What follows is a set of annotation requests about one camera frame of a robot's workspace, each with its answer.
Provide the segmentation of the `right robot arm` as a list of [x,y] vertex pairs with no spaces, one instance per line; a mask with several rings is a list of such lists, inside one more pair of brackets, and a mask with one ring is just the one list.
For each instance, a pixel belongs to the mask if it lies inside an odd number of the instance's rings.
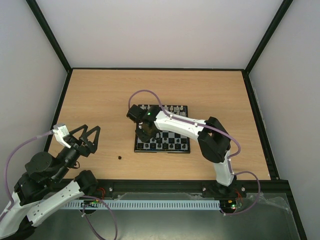
[[129,108],[126,116],[136,124],[135,133],[142,142],[163,131],[195,140],[202,156],[213,163],[216,183],[213,184],[212,191],[221,196],[229,196],[235,191],[230,159],[231,140],[218,119],[192,119],[169,112],[158,105],[142,109],[135,104]]

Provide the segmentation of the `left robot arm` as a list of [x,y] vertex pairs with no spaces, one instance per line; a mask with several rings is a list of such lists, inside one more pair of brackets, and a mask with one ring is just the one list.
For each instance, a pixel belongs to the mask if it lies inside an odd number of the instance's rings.
[[91,195],[96,191],[98,181],[90,170],[83,170],[61,190],[45,198],[60,183],[71,169],[78,169],[79,157],[88,157],[98,149],[101,128],[89,129],[86,124],[68,131],[65,124],[56,124],[53,129],[37,135],[18,145],[7,157],[12,156],[23,146],[35,140],[53,135],[63,148],[53,156],[47,151],[36,153],[25,164],[12,192],[5,187],[9,198],[0,215],[0,238],[2,240],[25,240],[50,215],[67,203]]

